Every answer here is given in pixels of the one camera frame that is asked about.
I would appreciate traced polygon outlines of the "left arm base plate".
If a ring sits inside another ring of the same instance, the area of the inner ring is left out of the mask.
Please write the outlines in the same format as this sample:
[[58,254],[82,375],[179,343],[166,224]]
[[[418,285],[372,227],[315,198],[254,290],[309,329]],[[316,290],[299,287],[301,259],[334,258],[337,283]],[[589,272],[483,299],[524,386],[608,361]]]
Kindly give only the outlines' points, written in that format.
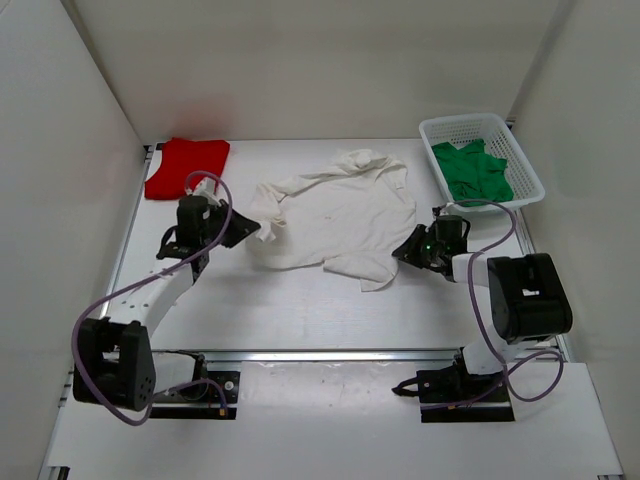
[[235,420],[239,364],[223,364],[202,352],[169,350],[153,354],[156,383],[151,419]]

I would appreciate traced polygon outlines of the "red t shirt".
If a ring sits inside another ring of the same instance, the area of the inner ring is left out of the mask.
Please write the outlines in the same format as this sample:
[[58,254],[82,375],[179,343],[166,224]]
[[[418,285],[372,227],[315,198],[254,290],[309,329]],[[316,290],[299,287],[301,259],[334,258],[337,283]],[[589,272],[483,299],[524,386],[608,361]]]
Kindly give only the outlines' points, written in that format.
[[162,160],[157,171],[145,182],[147,200],[176,200],[187,188],[194,190],[203,175],[187,177],[196,171],[206,171],[221,177],[231,149],[225,140],[192,141],[172,138],[162,147]]

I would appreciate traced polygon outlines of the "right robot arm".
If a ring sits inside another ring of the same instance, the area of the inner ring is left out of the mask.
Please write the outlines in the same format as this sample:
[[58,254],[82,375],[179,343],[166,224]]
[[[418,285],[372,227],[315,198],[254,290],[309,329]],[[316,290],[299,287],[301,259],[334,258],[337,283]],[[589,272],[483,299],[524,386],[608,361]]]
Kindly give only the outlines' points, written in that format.
[[[568,332],[573,315],[552,258],[529,254],[491,257],[471,253],[471,224],[458,215],[440,215],[418,225],[392,255],[419,269],[468,287],[477,316],[478,340],[463,347],[448,367],[421,370],[393,388],[401,397],[417,397],[429,409],[455,409],[490,401],[495,392],[514,394],[510,376],[524,364],[519,354]],[[476,290],[489,292],[491,321],[480,318]]]

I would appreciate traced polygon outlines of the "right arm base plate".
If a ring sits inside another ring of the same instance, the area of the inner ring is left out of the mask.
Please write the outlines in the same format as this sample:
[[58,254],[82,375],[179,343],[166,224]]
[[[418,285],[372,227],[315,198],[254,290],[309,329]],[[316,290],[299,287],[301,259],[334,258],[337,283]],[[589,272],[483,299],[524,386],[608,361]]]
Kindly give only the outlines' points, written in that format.
[[461,354],[450,366],[418,370],[391,391],[417,398],[422,423],[507,423],[515,420],[501,373],[470,374]]

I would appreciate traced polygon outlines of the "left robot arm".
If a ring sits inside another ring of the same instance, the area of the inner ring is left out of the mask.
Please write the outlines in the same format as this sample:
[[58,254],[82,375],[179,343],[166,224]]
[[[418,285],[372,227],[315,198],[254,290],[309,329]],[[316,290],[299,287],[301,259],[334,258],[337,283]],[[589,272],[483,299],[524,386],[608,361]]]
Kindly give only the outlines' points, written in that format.
[[188,400],[206,395],[210,377],[201,354],[155,353],[151,337],[177,300],[200,278],[211,249],[233,248],[260,225],[224,200],[187,195],[177,222],[163,234],[151,282],[124,294],[102,318],[86,318],[74,329],[72,392],[76,401],[111,404],[139,412],[155,395],[180,392]]

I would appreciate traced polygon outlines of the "white t shirt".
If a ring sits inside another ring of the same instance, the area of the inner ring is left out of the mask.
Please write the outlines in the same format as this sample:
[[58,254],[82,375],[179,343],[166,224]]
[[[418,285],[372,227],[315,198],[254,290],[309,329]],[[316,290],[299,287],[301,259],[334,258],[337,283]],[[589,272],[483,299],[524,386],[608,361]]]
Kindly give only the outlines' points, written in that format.
[[324,169],[257,186],[249,214],[260,228],[248,249],[260,265],[319,265],[356,279],[364,292],[385,288],[392,256],[417,225],[408,168],[393,154],[346,152]]

